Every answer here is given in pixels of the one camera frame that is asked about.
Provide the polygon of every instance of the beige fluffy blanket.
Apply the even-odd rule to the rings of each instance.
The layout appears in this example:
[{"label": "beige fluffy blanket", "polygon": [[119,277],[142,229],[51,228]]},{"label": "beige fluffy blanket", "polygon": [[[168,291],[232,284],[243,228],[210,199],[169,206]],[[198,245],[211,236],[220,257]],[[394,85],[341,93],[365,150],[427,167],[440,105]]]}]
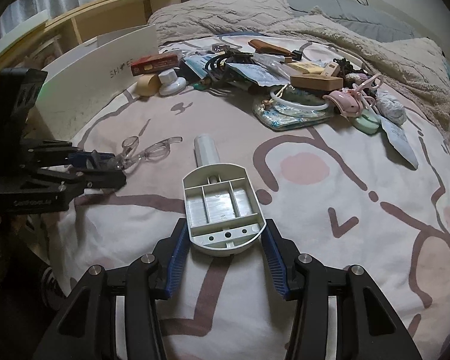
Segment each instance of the beige fluffy blanket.
[{"label": "beige fluffy blanket", "polygon": [[149,24],[156,25],[161,44],[254,31],[341,48],[364,61],[363,68],[384,74],[448,137],[450,81],[442,50],[430,39],[380,43],[321,15],[294,17],[287,0],[190,0],[158,10]]}]

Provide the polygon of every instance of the gray pillow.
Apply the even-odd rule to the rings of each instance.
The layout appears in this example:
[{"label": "gray pillow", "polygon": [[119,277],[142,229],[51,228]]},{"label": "gray pillow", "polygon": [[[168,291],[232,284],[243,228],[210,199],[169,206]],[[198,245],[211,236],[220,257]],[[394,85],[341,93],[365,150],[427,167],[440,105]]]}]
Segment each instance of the gray pillow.
[{"label": "gray pillow", "polygon": [[306,15],[318,6],[337,23],[379,42],[420,37],[413,27],[392,15],[352,0],[288,0],[288,3],[296,16]]}]

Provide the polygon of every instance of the red box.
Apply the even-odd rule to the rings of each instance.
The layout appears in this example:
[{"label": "red box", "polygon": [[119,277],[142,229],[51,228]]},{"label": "red box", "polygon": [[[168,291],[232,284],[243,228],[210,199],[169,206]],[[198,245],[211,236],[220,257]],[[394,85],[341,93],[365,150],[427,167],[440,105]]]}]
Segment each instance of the red box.
[{"label": "red box", "polygon": [[179,57],[173,52],[149,55],[132,62],[130,68],[133,76],[140,74],[155,73],[167,69],[176,68],[179,65]]}]

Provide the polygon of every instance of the white bottle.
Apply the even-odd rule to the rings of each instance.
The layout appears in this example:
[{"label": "white bottle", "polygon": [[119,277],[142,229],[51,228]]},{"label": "white bottle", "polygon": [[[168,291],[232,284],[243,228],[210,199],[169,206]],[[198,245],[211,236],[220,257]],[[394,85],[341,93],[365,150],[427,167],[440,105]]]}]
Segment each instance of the white bottle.
[{"label": "white bottle", "polygon": [[170,96],[181,92],[187,86],[187,80],[177,77],[174,69],[168,69],[158,75],[162,86],[159,93],[162,96]]}]

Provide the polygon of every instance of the eyeglasses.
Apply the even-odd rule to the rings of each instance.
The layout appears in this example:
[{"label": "eyeglasses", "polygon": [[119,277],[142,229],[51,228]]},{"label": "eyeglasses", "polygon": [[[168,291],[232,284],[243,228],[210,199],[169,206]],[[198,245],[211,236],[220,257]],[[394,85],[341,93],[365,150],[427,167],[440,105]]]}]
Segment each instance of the eyeglasses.
[{"label": "eyeglasses", "polygon": [[170,153],[170,144],[182,142],[183,138],[171,137],[161,140],[132,156],[133,152],[138,147],[139,141],[139,138],[136,136],[124,139],[122,142],[122,152],[108,160],[107,168],[124,170],[132,167],[144,158],[165,157]]}]

